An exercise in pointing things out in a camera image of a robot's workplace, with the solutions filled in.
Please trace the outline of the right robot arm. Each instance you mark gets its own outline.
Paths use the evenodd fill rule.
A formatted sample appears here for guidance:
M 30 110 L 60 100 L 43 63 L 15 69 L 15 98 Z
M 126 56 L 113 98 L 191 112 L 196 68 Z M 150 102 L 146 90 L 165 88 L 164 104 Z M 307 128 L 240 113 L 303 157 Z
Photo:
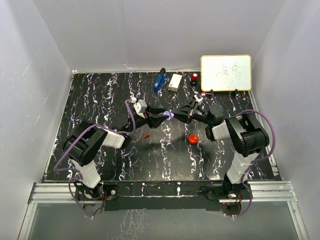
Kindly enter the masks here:
M 232 163 L 223 181 L 201 186 L 200 191 L 208 198 L 217 196 L 235 198 L 246 188 L 248 168 L 254 163 L 260 152 L 270 143 L 270 138 L 253 112 L 240 116 L 224 118 L 223 107 L 213 104 L 208 111 L 202 111 L 200 102 L 193 99 L 190 103 L 174 109 L 174 117 L 189 124 L 191 121 L 206 124 L 205 135 L 214 142 L 230 139 L 235 150 Z

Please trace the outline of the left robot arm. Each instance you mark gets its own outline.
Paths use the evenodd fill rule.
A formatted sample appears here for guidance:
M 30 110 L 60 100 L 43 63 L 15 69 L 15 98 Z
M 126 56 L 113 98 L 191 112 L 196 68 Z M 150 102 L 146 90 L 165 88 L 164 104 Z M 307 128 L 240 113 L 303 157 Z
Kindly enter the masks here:
M 94 158 L 102 146 L 124 149 L 132 137 L 130 133 L 144 125 L 155 129 L 169 118 L 165 114 L 166 109 L 143 107 L 137 111 L 129 108 L 132 116 L 121 127 L 114 125 L 111 129 L 95 126 L 87 121 L 82 121 L 66 138 L 63 144 L 63 152 L 73 162 L 75 169 L 80 174 L 80 179 L 74 181 L 74 186 L 87 198 L 97 200 L 103 195 L 101 177 L 95 166 Z

